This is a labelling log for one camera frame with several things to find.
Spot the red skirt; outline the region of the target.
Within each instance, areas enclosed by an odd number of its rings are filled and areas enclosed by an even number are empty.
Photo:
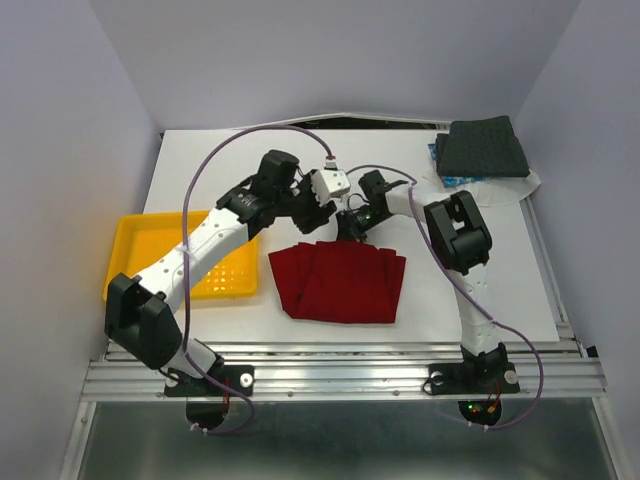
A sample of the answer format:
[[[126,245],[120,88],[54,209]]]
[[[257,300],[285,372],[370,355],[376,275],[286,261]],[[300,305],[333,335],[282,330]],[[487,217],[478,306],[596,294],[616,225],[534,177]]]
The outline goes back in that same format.
[[[298,243],[268,258],[281,307],[293,319],[396,321],[406,258],[393,249],[353,241]]]

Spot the dark grey dotted skirt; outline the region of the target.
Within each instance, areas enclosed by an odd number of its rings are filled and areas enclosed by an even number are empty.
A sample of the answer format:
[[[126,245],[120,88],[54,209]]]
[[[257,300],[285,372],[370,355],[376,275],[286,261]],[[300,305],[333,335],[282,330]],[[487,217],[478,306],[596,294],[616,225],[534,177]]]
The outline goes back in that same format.
[[[530,173],[507,115],[453,121],[447,133],[437,135],[435,151],[441,177],[525,178]]]

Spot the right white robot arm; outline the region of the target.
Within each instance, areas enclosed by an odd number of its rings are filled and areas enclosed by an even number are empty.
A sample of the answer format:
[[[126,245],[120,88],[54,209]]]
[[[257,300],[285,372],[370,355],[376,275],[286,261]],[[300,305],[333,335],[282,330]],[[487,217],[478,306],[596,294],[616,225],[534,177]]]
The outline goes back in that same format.
[[[471,193],[447,195],[415,179],[385,180],[376,169],[358,181],[364,203],[349,201],[337,213],[339,240],[363,242],[367,233],[394,216],[414,220],[436,265],[455,291],[461,321],[459,363],[428,366],[430,395],[451,394],[458,387],[482,390],[500,374],[506,358],[489,302],[487,264],[493,240]]]

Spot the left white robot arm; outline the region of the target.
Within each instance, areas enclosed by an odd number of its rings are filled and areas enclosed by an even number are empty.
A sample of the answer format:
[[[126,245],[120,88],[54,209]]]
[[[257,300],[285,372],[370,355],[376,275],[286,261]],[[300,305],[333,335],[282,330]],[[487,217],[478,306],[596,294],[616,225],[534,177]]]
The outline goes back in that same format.
[[[295,176],[299,161],[270,150],[257,172],[226,192],[195,228],[182,228],[181,242],[132,276],[109,282],[105,333],[151,370],[177,370],[199,393],[215,392],[223,371],[221,357],[189,338],[190,324],[175,313],[188,309],[191,290],[224,257],[249,243],[280,217],[303,234],[328,223],[336,200],[350,189],[333,161]]]

